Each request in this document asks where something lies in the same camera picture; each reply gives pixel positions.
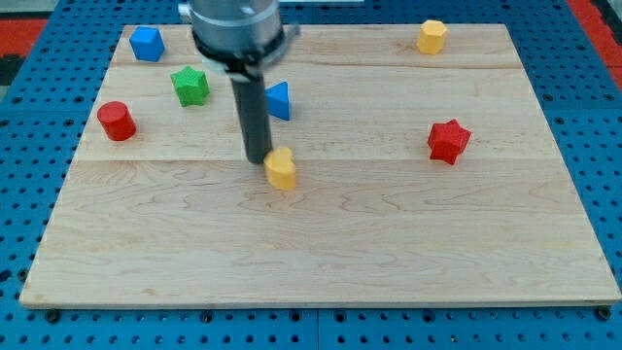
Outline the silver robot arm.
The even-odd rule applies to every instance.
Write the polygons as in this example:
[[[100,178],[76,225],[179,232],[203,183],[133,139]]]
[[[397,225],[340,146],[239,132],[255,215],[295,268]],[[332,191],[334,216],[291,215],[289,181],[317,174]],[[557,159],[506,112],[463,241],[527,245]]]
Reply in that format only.
[[[300,27],[283,24],[277,0],[187,0],[178,12],[204,64],[229,77],[245,155],[263,163],[272,150],[263,74],[287,54]]]

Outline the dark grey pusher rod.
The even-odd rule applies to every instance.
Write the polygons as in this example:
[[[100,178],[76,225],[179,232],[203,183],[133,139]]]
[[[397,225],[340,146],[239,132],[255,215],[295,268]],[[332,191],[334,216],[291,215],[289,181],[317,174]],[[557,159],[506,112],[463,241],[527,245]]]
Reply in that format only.
[[[231,79],[231,84],[247,160],[263,164],[265,156],[272,150],[263,76]]]

